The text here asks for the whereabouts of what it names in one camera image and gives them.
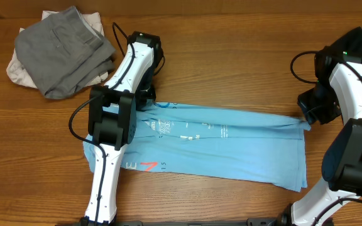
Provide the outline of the grey folded trousers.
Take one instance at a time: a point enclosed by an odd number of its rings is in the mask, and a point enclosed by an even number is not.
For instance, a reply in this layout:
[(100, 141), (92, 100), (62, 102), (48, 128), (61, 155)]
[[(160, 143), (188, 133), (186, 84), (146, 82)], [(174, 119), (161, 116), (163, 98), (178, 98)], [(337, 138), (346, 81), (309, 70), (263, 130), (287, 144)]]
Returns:
[(66, 99), (114, 70), (114, 47), (71, 6), (24, 29), (16, 55), (47, 99)]

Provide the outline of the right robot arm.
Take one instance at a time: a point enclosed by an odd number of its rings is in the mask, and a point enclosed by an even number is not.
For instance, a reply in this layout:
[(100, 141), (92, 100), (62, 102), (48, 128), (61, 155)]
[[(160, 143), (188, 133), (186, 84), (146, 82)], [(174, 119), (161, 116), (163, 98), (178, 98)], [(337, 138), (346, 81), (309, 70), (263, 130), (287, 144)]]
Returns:
[(362, 58), (331, 46), (312, 54), (317, 81), (297, 103), (309, 124), (341, 117), (344, 126), (325, 152), (320, 180), (271, 225), (332, 225), (345, 204), (362, 203)]

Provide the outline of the light blue printed t-shirt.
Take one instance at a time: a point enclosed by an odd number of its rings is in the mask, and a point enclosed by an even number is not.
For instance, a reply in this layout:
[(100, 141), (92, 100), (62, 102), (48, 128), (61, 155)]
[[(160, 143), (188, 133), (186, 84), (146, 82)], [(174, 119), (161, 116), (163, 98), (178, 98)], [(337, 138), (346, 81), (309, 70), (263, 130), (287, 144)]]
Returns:
[(121, 167), (307, 187), (304, 133), (288, 116), (151, 102), (136, 114), (136, 133)]

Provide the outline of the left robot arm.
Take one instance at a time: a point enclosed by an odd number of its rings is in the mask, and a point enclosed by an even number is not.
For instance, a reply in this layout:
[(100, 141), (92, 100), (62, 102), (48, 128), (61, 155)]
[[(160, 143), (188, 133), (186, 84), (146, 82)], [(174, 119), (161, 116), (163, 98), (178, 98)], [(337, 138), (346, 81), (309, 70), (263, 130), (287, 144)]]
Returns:
[(114, 75), (90, 92), (88, 133), (95, 167), (89, 204), (81, 225), (114, 225), (116, 192), (124, 152), (136, 132), (136, 111), (155, 98), (151, 83), (164, 62), (159, 36), (135, 31)]

